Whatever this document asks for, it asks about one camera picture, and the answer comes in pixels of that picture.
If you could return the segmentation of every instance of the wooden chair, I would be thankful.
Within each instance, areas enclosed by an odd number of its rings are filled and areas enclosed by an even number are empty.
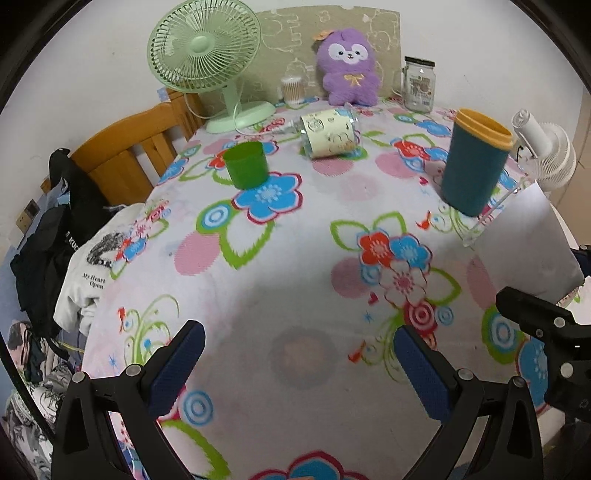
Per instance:
[[[169,90],[168,94],[170,102],[110,125],[72,154],[72,160],[95,181],[112,205],[144,202],[152,191],[152,184],[131,151],[133,146],[143,147],[161,176],[176,157],[166,131],[180,127],[189,140],[203,125],[187,108],[182,93]],[[191,95],[187,99],[193,111],[203,116],[199,97]]]

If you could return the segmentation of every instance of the floral tablecloth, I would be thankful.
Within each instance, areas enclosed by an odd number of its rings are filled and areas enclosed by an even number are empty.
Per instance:
[[[283,106],[249,138],[198,131],[131,228],[92,325],[91,377],[144,364],[187,319],[204,325],[204,354],[159,420],[200,477],[402,478],[439,426],[392,351],[404,323],[456,368],[492,381],[519,372],[545,407],[542,344],[498,314],[486,268],[462,245],[476,220],[438,194],[454,112],[360,108],[361,146],[330,160],[273,134],[324,108]],[[238,191],[222,154],[252,139],[271,174]],[[521,176],[509,160],[491,205]]]

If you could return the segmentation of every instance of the purple plush toy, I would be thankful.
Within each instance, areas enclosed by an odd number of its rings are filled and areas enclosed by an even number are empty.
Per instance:
[[[324,89],[331,105],[378,103],[379,77],[375,74],[374,50],[365,35],[354,28],[332,32],[317,54],[324,70]]]

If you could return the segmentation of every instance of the yellow lid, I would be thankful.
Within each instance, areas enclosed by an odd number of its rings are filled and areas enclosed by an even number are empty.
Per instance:
[[[483,142],[499,150],[509,151],[513,148],[514,140],[511,132],[483,113],[469,108],[460,108],[455,123],[476,138],[480,138]]]

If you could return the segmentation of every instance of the sticker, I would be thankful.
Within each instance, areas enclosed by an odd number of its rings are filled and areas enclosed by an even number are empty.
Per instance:
[[[323,110],[302,116],[312,158],[332,157],[357,148],[353,114],[346,108]]]

